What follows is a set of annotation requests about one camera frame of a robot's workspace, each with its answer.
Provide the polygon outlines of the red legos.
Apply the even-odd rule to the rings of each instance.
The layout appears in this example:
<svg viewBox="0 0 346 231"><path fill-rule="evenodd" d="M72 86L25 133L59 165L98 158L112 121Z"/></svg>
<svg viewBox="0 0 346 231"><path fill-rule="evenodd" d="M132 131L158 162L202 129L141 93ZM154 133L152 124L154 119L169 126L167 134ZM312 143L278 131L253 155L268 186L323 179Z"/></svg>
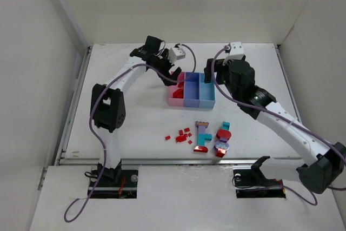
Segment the red legos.
<svg viewBox="0 0 346 231"><path fill-rule="evenodd" d="M183 82L178 84L177 90L173 92L172 97L183 99L184 97L184 83Z"/></svg>

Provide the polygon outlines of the red lego piece cluster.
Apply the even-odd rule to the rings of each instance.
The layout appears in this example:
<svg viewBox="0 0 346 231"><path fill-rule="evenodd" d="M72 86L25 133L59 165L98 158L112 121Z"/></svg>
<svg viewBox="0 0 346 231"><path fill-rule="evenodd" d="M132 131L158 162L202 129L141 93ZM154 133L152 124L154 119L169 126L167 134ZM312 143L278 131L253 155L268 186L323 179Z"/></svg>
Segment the red lego piece cluster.
<svg viewBox="0 0 346 231"><path fill-rule="evenodd" d="M193 141L191 137L192 137L192 133L190 128L184 128L178 131L178 135L175 138L172 138L170 135L167 135L164 137L164 140L165 141L174 140L176 143L187 142L188 144L192 144Z"/></svg>

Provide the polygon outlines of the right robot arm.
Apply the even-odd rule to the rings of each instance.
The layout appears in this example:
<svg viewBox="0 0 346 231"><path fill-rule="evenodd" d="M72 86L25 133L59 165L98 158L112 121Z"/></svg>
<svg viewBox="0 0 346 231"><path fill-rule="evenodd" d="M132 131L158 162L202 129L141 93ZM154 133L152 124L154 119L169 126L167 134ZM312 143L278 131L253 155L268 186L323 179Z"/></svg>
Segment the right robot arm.
<svg viewBox="0 0 346 231"><path fill-rule="evenodd" d="M216 88L224 85L228 91L224 97L275 132L298 153L303 164L294 170L293 176L302 185L316 194L332 188L345 167L345 145L331 144L297 122L275 96L256 85L255 71L244 58L210 58L204 73L205 83L214 82Z"/></svg>

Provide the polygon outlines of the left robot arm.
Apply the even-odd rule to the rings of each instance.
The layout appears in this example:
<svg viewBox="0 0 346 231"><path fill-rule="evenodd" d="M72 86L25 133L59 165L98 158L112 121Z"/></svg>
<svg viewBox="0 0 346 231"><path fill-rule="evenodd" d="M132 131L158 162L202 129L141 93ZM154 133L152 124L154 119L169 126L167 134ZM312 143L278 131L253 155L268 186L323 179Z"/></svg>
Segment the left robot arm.
<svg viewBox="0 0 346 231"><path fill-rule="evenodd" d="M91 132L101 142L102 152L97 165L100 176L110 180L118 178L121 157L115 130L119 129L126 117L125 94L134 82L148 69L157 72L164 85L176 85L182 69L171 72L175 62L185 57L185 52L177 44L171 48L161 48L163 41L148 36L145 44L134 49L124 67L111 80L95 84L92 88L89 124Z"/></svg>

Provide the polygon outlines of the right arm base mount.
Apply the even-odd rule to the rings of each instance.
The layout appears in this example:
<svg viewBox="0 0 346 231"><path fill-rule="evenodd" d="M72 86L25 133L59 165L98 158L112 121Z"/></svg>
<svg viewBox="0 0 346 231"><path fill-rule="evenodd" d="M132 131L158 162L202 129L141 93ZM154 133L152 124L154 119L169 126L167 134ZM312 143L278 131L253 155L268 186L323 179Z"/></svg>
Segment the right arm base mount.
<svg viewBox="0 0 346 231"><path fill-rule="evenodd" d="M233 170L232 184L236 188L238 199L285 199L282 180L267 179L259 170Z"/></svg>

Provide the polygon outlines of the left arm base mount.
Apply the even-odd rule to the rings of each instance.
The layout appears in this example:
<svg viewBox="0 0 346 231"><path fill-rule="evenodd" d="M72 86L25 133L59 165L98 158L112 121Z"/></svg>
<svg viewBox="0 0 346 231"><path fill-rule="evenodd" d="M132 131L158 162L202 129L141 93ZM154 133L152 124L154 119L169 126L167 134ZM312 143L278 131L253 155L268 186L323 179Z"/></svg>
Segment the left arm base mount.
<svg viewBox="0 0 346 231"><path fill-rule="evenodd" d="M91 194L92 199L136 199L138 170L125 169L116 174L114 180L101 177Z"/></svg>

